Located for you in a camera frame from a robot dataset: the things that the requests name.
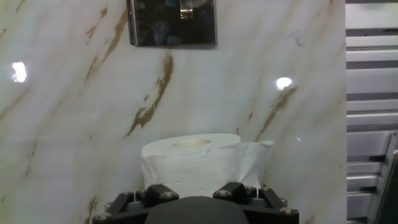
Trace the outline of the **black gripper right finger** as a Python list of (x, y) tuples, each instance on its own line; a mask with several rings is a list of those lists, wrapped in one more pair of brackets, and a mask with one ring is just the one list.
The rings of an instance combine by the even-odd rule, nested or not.
[(213, 198), (238, 204), (249, 223), (299, 224), (299, 211), (288, 207), (268, 187), (257, 189), (240, 182), (229, 182), (214, 192)]

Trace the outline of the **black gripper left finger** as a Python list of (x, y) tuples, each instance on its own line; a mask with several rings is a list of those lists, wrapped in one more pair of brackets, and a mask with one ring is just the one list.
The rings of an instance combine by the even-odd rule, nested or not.
[(135, 192), (120, 193), (105, 212), (95, 215), (92, 224), (141, 224), (152, 208), (179, 199), (179, 194), (165, 185), (155, 184)]

